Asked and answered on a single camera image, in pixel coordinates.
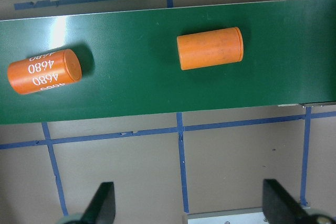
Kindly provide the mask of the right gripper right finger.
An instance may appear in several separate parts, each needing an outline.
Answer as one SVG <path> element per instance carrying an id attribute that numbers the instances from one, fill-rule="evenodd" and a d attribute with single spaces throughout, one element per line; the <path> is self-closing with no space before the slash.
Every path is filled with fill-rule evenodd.
<path id="1" fill-rule="evenodd" d="M 335 223 L 323 214 L 308 214 L 275 179 L 264 179 L 262 209 L 270 224 Z"/>

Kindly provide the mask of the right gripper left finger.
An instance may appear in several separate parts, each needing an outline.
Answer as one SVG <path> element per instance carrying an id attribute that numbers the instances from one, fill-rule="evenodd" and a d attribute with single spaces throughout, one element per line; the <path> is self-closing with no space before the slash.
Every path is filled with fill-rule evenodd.
<path id="1" fill-rule="evenodd" d="M 62 217 L 60 223 L 114 223 L 115 203 L 114 183 L 103 182 L 82 214 Z"/>

